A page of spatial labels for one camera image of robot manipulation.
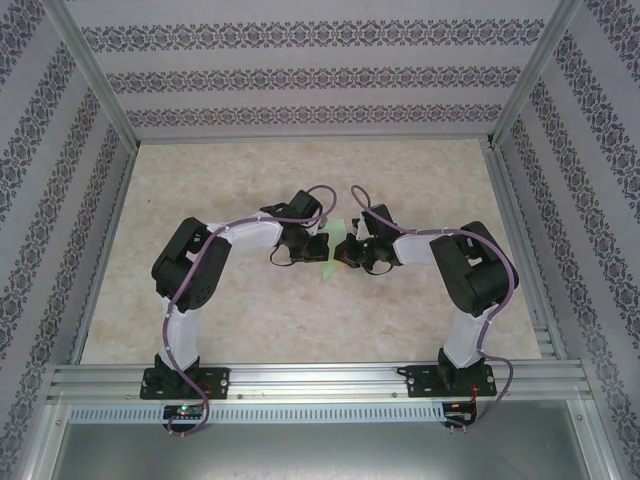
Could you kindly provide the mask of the light green paper sheet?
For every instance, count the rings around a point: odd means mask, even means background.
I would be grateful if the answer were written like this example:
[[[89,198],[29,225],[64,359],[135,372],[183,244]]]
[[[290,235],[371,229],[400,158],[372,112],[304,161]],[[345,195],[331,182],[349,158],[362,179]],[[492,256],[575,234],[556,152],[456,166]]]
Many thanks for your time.
[[[329,256],[321,270],[322,281],[327,282],[340,266],[340,262],[334,259],[335,250],[346,239],[349,230],[344,219],[330,219],[321,232],[328,234]]]

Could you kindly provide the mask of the grey sheet metal panel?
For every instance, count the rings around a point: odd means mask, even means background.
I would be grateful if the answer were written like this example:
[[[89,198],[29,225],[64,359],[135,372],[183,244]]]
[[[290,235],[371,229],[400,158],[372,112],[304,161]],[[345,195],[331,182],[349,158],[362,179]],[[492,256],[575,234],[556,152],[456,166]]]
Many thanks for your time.
[[[467,432],[373,422],[217,423],[184,438],[124,407],[55,410],[28,480],[623,480],[589,401],[511,401]]]

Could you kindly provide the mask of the small circuit board orange part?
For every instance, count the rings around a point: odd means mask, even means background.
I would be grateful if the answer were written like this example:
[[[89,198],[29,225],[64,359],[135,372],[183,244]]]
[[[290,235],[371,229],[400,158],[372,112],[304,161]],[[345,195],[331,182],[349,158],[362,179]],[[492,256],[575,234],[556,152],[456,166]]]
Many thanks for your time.
[[[475,422],[477,406],[474,402],[447,402],[443,404],[444,416],[453,425],[470,425]]]

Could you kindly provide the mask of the small circuit board green light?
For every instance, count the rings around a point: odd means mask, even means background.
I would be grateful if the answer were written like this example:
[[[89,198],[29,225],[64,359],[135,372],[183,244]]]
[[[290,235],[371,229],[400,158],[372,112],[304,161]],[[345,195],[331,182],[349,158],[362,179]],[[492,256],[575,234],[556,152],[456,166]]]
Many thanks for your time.
[[[167,405],[163,410],[164,420],[201,420],[205,408],[201,405]]]

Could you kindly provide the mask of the long aluminium mounting rail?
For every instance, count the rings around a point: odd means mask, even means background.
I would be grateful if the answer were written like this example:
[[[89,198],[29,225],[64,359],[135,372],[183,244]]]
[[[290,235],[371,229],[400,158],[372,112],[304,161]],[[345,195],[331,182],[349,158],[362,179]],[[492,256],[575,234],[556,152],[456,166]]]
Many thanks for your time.
[[[394,363],[231,364],[229,403],[343,403],[407,399]],[[507,400],[582,400],[593,390],[579,360],[516,360],[514,372],[494,362]],[[62,404],[140,403],[143,365],[59,366],[46,400]]]

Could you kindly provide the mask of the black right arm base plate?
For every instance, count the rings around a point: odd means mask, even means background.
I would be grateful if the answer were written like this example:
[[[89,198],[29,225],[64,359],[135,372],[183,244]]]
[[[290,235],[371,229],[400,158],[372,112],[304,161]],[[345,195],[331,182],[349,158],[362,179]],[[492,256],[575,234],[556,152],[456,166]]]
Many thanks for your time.
[[[495,397],[497,387],[487,364],[455,369],[438,364],[409,365],[397,370],[406,379],[410,398]]]

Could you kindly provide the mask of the aluminium table edge rail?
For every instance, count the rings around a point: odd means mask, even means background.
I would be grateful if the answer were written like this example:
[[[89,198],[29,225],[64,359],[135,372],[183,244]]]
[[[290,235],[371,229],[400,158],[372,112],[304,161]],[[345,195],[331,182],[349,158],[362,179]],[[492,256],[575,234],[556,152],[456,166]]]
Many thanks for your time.
[[[567,353],[561,341],[553,310],[537,267],[533,247],[502,157],[488,141],[481,141],[481,150],[519,275],[520,289],[523,291],[531,322],[536,331],[541,355],[544,359],[566,360]]]
[[[96,257],[96,263],[89,282],[89,290],[84,299],[77,328],[72,339],[71,349],[66,363],[79,365],[81,363],[94,312],[99,299],[102,283],[106,274],[109,257],[116,238],[118,224],[124,208],[127,191],[135,168],[140,146],[132,149],[123,167],[117,185],[116,195],[110,207],[106,230],[102,237],[102,243]]]

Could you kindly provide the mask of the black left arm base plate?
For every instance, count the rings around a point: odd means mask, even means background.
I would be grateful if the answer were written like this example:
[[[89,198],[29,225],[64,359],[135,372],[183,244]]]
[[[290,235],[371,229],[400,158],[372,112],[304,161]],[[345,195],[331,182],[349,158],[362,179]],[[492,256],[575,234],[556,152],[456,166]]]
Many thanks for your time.
[[[174,370],[147,368],[142,377],[139,396],[143,400],[224,400],[228,395],[228,368],[200,367],[188,369],[187,382]]]

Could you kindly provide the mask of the aluminium frame post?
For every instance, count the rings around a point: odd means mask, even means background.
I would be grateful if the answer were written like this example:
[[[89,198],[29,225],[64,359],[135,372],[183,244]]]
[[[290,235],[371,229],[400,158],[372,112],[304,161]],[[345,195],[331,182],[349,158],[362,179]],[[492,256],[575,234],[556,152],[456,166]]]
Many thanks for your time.
[[[488,135],[489,148],[494,150],[507,137],[512,124],[523,108],[538,78],[549,62],[554,49],[575,16],[582,0],[559,0],[539,41],[529,57],[513,91],[504,105],[493,131]]]
[[[92,52],[85,35],[71,15],[65,0],[40,0],[88,85],[93,90],[119,138],[133,153],[140,140],[106,74]]]

